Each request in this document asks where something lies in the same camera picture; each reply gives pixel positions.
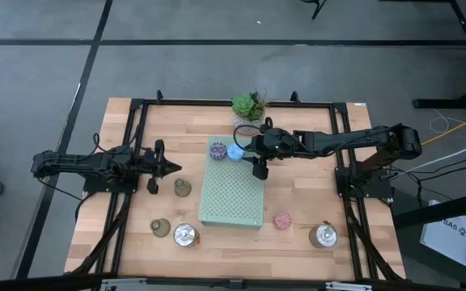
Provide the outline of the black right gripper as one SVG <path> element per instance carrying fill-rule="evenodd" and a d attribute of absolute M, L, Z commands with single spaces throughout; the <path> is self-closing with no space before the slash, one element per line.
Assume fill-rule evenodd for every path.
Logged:
<path fill-rule="evenodd" d="M 274 128 L 272 119 L 266 117 L 264 124 L 260 126 L 260 133 L 244 148 L 251 149 L 256 157 L 243 157 L 242 160 L 252 162 L 252 173 L 255 177 L 267 180 L 267 161 L 290 158 L 294 149 L 294 137 L 284 129 Z"/>

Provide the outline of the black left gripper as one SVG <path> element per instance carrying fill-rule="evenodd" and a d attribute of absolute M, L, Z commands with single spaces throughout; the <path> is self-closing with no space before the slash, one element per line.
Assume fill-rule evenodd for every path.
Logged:
<path fill-rule="evenodd" d="M 143 150 L 142 167 L 147 174 L 151 175 L 146 188 L 150 194 L 157 194 L 159 191 L 158 180 L 163 178 L 163 161 L 165 163 L 164 176 L 180 171 L 181 166 L 167 159 L 164 160 L 164 142 L 162 139 L 156 140 L 153 148 L 143 148 Z"/>

